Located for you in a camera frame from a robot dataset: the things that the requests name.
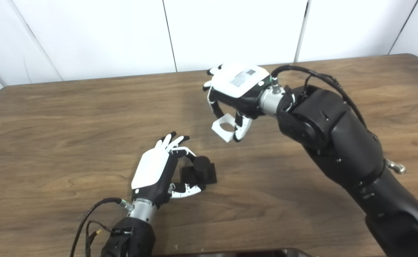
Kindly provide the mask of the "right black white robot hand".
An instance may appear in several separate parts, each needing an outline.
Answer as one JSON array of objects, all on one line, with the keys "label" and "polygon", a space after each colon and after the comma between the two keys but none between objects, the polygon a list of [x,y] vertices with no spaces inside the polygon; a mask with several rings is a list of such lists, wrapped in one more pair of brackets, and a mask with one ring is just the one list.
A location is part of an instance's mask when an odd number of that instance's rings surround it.
[{"label": "right black white robot hand", "polygon": [[264,116],[260,98],[271,84],[264,68],[247,64],[222,64],[207,70],[207,102],[217,117],[212,130],[225,142],[240,142],[254,119]]}]

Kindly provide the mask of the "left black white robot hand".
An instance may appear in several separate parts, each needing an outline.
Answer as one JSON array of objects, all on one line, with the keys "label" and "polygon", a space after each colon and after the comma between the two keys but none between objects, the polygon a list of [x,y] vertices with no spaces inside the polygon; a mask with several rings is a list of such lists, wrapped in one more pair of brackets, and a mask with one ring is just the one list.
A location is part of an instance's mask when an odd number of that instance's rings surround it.
[{"label": "left black white robot hand", "polygon": [[170,199],[193,196],[205,190],[203,183],[172,182],[180,158],[188,158],[194,171],[211,167],[209,158],[197,156],[188,147],[181,146],[189,139],[187,135],[177,136],[172,131],[142,155],[131,182],[132,202],[146,200],[160,208]]}]

